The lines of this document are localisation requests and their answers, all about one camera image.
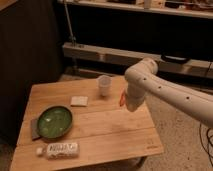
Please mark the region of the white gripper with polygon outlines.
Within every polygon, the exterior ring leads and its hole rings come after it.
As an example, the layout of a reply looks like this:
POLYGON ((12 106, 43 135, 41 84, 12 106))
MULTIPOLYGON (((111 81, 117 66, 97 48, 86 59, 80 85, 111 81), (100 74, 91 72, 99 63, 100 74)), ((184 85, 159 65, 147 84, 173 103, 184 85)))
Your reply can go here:
POLYGON ((144 102, 146 93, 144 91, 135 91, 132 88, 125 90, 125 105, 128 111, 136 111, 144 102))

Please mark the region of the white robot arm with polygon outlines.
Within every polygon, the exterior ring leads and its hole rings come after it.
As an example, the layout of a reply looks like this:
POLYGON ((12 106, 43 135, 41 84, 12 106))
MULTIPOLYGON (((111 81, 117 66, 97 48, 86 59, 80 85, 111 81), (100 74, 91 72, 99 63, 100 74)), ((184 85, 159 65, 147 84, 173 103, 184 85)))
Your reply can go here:
POLYGON ((158 65, 151 58, 144 58, 125 71, 127 109, 136 111, 143 104, 146 93, 151 93, 213 128, 213 96, 159 78, 157 71, 158 65))

